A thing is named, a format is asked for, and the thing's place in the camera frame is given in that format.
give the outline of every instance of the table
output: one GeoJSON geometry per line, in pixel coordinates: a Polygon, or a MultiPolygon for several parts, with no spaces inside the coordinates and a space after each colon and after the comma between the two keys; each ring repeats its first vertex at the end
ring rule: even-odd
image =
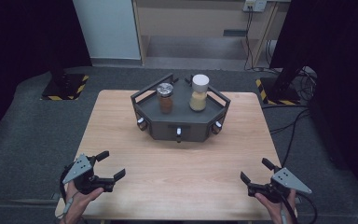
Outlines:
{"type": "MultiPolygon", "coordinates": [[[[222,92],[231,100],[223,130],[205,142],[153,140],[141,132],[131,104],[135,91],[101,91],[76,157],[109,150],[94,166],[99,177],[125,168],[112,193],[89,204],[84,218],[130,220],[260,220],[267,209],[247,196],[244,171],[266,184],[279,165],[259,101],[250,92],[222,92]]],[[[56,215],[64,208],[62,200],[56,215]]]]}

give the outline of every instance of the white wall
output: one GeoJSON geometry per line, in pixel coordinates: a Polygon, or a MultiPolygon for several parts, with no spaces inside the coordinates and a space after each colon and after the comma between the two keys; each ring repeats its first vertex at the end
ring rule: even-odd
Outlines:
{"type": "Polygon", "coordinates": [[[89,56],[141,60],[131,0],[74,0],[89,56]]]}

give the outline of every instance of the hand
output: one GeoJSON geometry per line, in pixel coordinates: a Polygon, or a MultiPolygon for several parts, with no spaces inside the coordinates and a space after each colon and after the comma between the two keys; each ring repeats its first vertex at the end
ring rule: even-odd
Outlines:
{"type": "Polygon", "coordinates": [[[60,224],[72,224],[77,223],[87,206],[91,201],[94,201],[103,193],[103,188],[95,189],[90,194],[82,194],[78,192],[75,187],[74,181],[68,183],[68,189],[66,190],[66,201],[73,197],[72,205],[68,210],[68,213],[64,215],[60,221],[60,224]]]}
{"type": "MultiPolygon", "coordinates": [[[[256,193],[255,197],[258,201],[260,201],[268,210],[269,215],[271,216],[271,220],[274,224],[283,224],[281,217],[281,208],[284,208],[284,212],[286,214],[287,224],[293,224],[293,220],[287,211],[286,206],[283,203],[272,203],[270,202],[264,195],[260,193],[256,193]]],[[[290,190],[290,194],[287,197],[287,201],[290,203],[293,211],[295,211],[296,207],[296,191],[294,189],[290,190]]]]}

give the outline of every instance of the glass jar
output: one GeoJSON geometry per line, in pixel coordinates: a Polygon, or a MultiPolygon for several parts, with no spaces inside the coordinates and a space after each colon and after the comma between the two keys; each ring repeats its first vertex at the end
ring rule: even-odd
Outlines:
{"type": "Polygon", "coordinates": [[[206,107],[206,97],[209,85],[209,78],[203,74],[193,76],[190,107],[194,111],[202,111],[206,107]]]}
{"type": "Polygon", "coordinates": [[[172,111],[173,85],[170,83],[161,83],[157,86],[157,96],[159,101],[159,109],[163,114],[169,114],[172,111]]]}

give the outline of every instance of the white lid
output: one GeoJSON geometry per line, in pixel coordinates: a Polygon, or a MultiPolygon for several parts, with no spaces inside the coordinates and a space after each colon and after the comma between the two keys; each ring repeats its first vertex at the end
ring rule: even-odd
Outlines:
{"type": "Polygon", "coordinates": [[[193,76],[193,90],[196,92],[206,92],[208,90],[209,78],[203,74],[193,76]]]}

